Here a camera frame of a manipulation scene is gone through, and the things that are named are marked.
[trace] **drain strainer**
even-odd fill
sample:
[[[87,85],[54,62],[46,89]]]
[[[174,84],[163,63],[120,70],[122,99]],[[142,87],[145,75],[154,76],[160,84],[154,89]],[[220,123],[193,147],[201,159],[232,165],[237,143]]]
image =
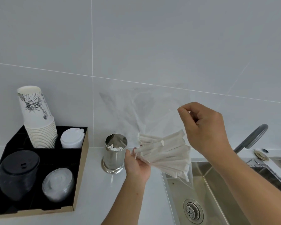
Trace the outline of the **drain strainer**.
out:
[[[195,224],[200,224],[203,222],[204,214],[203,210],[197,201],[192,199],[187,199],[183,203],[184,213],[186,217]]]

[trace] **hand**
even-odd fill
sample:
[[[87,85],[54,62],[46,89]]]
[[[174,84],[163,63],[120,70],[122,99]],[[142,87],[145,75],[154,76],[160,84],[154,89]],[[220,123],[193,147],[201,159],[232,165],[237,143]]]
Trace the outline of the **hand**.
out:
[[[137,178],[143,184],[146,184],[151,174],[151,166],[139,159],[135,159],[135,149],[133,149],[132,154],[126,149],[124,161],[127,177]]]
[[[179,107],[178,113],[189,143],[205,157],[211,155],[214,150],[231,148],[220,113],[198,102]]]

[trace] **drain hole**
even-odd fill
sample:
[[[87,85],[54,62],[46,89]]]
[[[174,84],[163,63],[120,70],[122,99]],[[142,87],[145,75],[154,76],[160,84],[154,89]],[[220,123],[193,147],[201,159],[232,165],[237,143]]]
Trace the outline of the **drain hole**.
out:
[[[184,202],[184,212],[186,217],[195,224],[200,224],[203,222],[203,210],[198,204],[198,202],[188,199]]]

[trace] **transparent plastic packaging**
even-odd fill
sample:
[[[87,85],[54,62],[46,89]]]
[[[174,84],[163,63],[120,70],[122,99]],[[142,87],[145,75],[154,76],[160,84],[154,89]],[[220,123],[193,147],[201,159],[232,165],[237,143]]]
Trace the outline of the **transparent plastic packaging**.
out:
[[[149,161],[143,159],[145,162],[154,166],[152,161],[158,160],[156,167],[162,172],[193,187],[190,147],[183,140],[184,132],[181,129],[184,126],[177,112],[178,107],[189,102],[188,91],[174,87],[145,87],[105,90],[100,92],[100,96],[118,123],[116,132],[127,138],[129,148],[141,144],[144,158],[152,156]],[[145,149],[153,149],[150,156],[146,156],[148,151]],[[183,172],[178,176],[179,163],[184,164],[184,158],[188,159],[189,166],[183,167]],[[169,162],[172,164],[170,169],[166,165]]]

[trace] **wall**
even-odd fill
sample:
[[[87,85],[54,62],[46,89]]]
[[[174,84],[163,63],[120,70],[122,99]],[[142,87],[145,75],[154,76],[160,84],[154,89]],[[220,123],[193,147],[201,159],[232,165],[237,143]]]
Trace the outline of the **wall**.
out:
[[[99,92],[150,86],[221,112],[232,147],[266,123],[254,147],[281,148],[281,0],[0,0],[0,145],[24,85],[90,146],[116,130]]]

